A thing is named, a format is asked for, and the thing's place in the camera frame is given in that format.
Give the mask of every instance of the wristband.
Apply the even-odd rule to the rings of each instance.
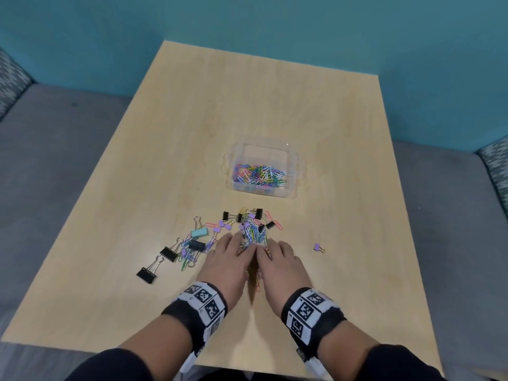
[[[321,376],[324,370],[318,360],[321,339],[339,323],[346,320],[335,302],[312,288],[296,290],[286,301],[280,319],[298,346],[298,354],[314,373]]]
[[[187,373],[228,313],[228,305],[211,283],[194,282],[163,311],[179,320],[192,338],[192,352],[180,368]]]

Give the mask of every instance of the teal wall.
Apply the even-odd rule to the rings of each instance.
[[[133,95],[163,39],[378,74],[392,137],[508,134],[508,0],[0,0],[40,83]]]

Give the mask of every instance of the wooden tabletop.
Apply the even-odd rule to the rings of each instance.
[[[246,135],[297,147],[294,198],[233,191]],[[222,211],[269,210],[314,287],[385,343],[441,368],[377,76],[164,42],[4,341],[99,352],[194,281],[157,253]],[[326,253],[314,251],[319,242]],[[198,364],[305,375],[263,293],[244,291]]]

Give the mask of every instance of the purple paper clip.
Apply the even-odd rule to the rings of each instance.
[[[325,252],[325,249],[323,249],[323,248],[319,245],[319,243],[316,243],[316,244],[314,245],[314,250],[316,250],[316,251],[321,251],[322,253],[324,253],[324,252]]]

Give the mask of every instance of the clear plastic box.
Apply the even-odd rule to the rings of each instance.
[[[235,181],[243,165],[271,166],[285,171],[286,186],[266,187]],[[231,182],[233,189],[272,197],[293,196],[297,182],[297,154],[294,146],[272,138],[248,137],[235,144],[233,148]]]

